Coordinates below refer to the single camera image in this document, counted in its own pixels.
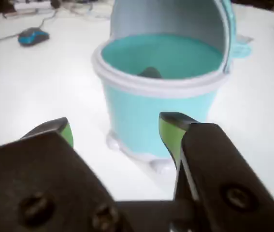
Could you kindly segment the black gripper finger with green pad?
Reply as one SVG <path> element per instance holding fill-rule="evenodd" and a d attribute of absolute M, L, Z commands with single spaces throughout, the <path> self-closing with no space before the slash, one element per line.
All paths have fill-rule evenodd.
<path fill-rule="evenodd" d="M 176 198 L 194 205 L 194 232 L 274 232 L 274 199 L 223 129 L 162 112 L 159 135 L 177 170 Z"/>
<path fill-rule="evenodd" d="M 0 146 L 0 232 L 125 232 L 113 198 L 73 148 L 66 118 Z"/>

